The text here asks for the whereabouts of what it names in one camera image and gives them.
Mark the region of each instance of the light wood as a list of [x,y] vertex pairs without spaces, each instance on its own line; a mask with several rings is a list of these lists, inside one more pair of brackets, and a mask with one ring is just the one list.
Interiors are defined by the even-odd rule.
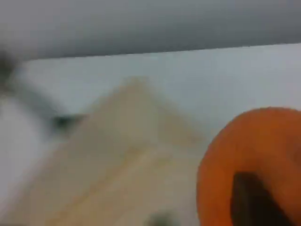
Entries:
[[3,222],[133,226],[172,210],[194,225],[200,135],[141,81],[94,108]]

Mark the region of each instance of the white wall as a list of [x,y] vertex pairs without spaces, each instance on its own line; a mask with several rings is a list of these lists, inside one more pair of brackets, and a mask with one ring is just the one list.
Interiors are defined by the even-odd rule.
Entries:
[[299,0],[0,1],[0,45],[21,58],[300,41]]
[[60,106],[82,113],[122,79],[149,77],[209,138],[235,115],[263,106],[301,108],[301,44],[30,61],[30,82]]

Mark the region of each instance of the orange round object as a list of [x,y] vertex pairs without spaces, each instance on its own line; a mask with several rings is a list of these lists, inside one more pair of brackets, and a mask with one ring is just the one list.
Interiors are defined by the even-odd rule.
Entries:
[[232,226],[230,199],[238,171],[256,174],[285,214],[301,226],[301,112],[255,109],[220,131],[198,169],[201,226]]

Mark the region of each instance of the blurry object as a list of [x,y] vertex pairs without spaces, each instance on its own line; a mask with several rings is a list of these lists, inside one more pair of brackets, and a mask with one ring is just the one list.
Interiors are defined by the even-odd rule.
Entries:
[[51,132],[70,131],[70,125],[79,122],[79,118],[72,115],[60,116],[57,103],[36,91],[32,85],[15,81],[13,76],[17,67],[17,62],[6,51],[0,50],[0,94],[9,93],[18,98],[32,113],[44,121]]
[[180,226],[180,224],[172,213],[159,212],[150,216],[146,226]]
[[195,207],[200,137],[167,106],[142,81],[96,104],[3,222],[140,226],[160,210],[180,215],[190,197]]
[[301,112],[289,108],[253,109],[230,121],[198,169],[200,224],[301,225],[300,134]]
[[0,49],[0,94],[10,91],[8,80],[15,69],[16,63],[6,51]]
[[235,173],[230,204],[233,226],[294,225],[254,173]]
[[53,125],[59,131],[64,134],[69,134],[69,132],[85,118],[85,115],[61,115],[55,116],[52,119]]

